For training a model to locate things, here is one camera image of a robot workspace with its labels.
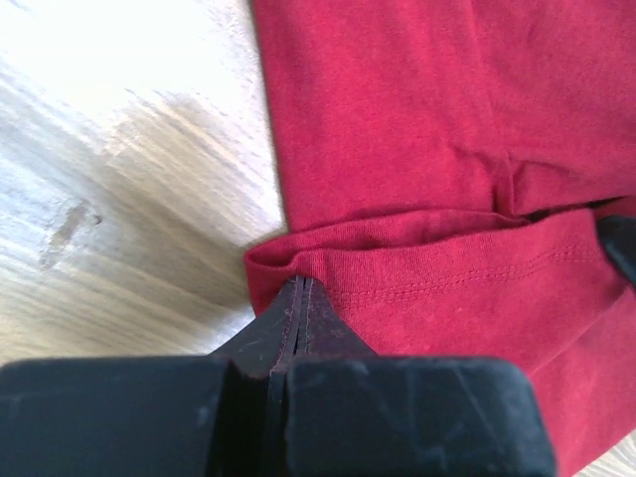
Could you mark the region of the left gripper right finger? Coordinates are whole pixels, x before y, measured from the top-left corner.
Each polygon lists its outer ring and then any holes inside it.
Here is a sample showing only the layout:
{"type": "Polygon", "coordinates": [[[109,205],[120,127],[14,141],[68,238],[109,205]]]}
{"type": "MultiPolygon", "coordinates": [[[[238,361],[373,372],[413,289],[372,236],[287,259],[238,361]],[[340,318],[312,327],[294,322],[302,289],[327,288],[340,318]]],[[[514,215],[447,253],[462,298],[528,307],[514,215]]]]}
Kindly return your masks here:
{"type": "Polygon", "coordinates": [[[554,476],[533,387],[492,357],[380,357],[296,282],[286,379],[291,476],[554,476]]]}

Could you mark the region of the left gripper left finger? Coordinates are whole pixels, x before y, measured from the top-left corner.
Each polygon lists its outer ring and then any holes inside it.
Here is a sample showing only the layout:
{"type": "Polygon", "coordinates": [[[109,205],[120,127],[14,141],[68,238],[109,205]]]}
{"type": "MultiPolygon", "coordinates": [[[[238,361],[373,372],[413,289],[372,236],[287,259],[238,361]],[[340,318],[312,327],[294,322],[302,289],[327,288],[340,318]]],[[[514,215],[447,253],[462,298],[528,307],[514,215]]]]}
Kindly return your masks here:
{"type": "Polygon", "coordinates": [[[278,476],[302,282],[208,355],[1,369],[5,476],[278,476]]]}

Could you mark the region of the red t shirt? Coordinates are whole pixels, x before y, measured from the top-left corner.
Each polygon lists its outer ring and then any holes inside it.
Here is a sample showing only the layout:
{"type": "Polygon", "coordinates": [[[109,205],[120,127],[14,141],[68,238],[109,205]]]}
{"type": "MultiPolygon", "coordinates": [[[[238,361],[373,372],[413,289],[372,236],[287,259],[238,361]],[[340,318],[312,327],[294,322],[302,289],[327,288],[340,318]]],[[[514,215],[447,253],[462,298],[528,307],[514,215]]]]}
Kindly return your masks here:
{"type": "Polygon", "coordinates": [[[264,311],[321,281],[372,348],[529,374],[569,476],[635,426],[635,291],[597,223],[635,213],[631,1],[256,1],[286,236],[264,311]]]}

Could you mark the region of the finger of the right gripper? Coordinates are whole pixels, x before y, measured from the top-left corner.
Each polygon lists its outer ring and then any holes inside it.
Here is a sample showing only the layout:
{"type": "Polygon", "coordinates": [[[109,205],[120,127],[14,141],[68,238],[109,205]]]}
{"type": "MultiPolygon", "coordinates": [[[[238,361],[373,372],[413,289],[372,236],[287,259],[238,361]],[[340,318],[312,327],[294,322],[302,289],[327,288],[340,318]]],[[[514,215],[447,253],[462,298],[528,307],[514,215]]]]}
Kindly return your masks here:
{"type": "Polygon", "coordinates": [[[597,223],[603,249],[615,267],[636,285],[636,222],[634,218],[612,215],[597,223]]]}

